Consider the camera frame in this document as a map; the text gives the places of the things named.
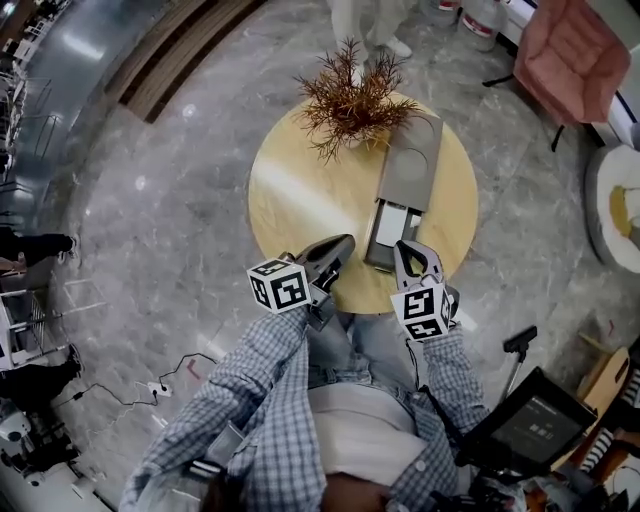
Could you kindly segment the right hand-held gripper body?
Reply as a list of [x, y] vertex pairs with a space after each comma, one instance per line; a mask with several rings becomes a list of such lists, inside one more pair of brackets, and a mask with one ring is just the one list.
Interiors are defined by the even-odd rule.
[[411, 341], [424, 343], [449, 333], [459, 306], [459, 292], [434, 275], [425, 275], [391, 296], [400, 326]]

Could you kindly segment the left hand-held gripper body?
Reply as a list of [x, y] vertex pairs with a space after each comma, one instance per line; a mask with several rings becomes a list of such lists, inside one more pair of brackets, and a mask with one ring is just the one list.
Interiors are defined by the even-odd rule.
[[311, 259], [308, 251], [283, 253], [246, 271], [255, 302], [273, 314], [304, 309], [310, 325], [321, 331], [336, 313], [331, 286], [335, 264], [327, 257]]

